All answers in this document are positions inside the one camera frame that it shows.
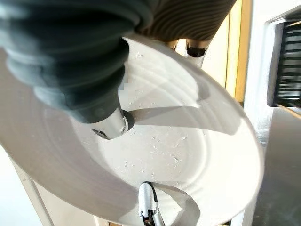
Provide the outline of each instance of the white ceramic bowl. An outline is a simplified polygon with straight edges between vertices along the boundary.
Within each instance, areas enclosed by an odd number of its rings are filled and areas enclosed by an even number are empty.
[[[257,194],[263,174],[263,155],[243,109],[180,55],[131,39],[119,92],[122,108],[135,118],[129,132],[104,140],[4,73],[2,146],[47,190],[112,222],[143,224],[137,206],[143,181],[155,183],[166,225],[231,219]]]

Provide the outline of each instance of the brown fabric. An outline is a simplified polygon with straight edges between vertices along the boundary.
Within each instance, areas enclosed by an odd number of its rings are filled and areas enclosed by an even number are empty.
[[[236,0],[161,0],[152,25],[139,33],[160,41],[210,40]]]

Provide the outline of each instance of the white wall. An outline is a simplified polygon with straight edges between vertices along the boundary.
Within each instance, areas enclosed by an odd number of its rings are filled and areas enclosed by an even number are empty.
[[[0,225],[42,226],[11,160],[1,146]]]

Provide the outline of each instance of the metal nozzle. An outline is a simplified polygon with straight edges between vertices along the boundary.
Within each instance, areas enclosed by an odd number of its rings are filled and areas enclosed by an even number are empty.
[[[134,125],[134,119],[130,113],[121,112],[117,108],[108,118],[90,124],[92,130],[99,136],[111,140],[120,137],[129,131]]]

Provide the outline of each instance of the black vent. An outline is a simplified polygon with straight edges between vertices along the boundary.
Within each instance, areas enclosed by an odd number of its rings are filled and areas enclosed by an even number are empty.
[[[278,105],[300,107],[301,21],[283,23],[280,30],[282,34],[275,34],[275,45],[279,44],[281,48],[277,73],[275,76],[271,75],[269,81],[268,105],[272,107],[277,107]]]

